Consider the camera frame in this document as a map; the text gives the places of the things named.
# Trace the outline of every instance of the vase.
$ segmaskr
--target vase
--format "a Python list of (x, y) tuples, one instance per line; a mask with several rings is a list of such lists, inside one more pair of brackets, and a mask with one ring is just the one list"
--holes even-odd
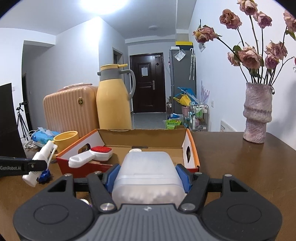
[(244, 117), (247, 118), (244, 139), (262, 144), (266, 137), (266, 124), (271, 122), (272, 87), (247, 83)]

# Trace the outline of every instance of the white spray bottle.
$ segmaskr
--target white spray bottle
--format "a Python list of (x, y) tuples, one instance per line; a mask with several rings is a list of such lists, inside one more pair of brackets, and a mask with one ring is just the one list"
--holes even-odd
[[(57, 149), (57, 145), (55, 145), (52, 141), (48, 141), (44, 147), (41, 148), (39, 152), (35, 154), (33, 160), (44, 160), (48, 165), (52, 159), (53, 154)], [(22, 179), (30, 186), (35, 187), (37, 184), (37, 178), (40, 177), (42, 172), (29, 172), (28, 175), (23, 175)]]

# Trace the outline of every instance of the tripod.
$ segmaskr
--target tripod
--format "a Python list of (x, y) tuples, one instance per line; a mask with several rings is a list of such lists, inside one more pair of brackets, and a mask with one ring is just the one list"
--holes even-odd
[(23, 119), (23, 117), (22, 117), (22, 115), (21, 115), (21, 113), (20, 113), (20, 110), (21, 111), (24, 111), (22, 108), (21, 108), (21, 106), (23, 105), (23, 104), (25, 104), (24, 102), (22, 102), (22, 103), (20, 103), (20, 106), (16, 109), (18, 112), (17, 112), (17, 127), (18, 127), (18, 125), (19, 125), (19, 122), (20, 122), (20, 126), (22, 127), (22, 135), (23, 135), (23, 138), (25, 139), (25, 140), (29, 140), (28, 139), (28, 137), (27, 137), (27, 134), (29, 133), (29, 130), (28, 130), (28, 128), (26, 127), (26, 123), (25, 123), (25, 121), (24, 121), (24, 119)]

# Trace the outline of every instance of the cable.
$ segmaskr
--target cable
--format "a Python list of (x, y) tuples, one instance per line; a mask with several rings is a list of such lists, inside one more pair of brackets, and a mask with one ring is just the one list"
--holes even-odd
[(29, 131), (25, 137), (25, 139), (26, 139), (29, 136), (30, 140), (24, 144), (24, 149), (30, 149), (30, 148), (38, 149), (39, 148), (36, 145), (34, 145), (33, 140), (31, 139), (32, 135), (34, 135), (37, 131), (35, 131), (35, 130), (32, 130), (32, 131)]

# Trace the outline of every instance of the ceiling light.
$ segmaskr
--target ceiling light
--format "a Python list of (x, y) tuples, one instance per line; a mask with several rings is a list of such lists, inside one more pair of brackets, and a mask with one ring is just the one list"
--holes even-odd
[(81, 0), (81, 6), (88, 12), (109, 14), (123, 8), (129, 0)]
[(155, 31), (155, 30), (158, 30), (158, 26), (152, 25), (152, 26), (149, 27), (149, 29)]

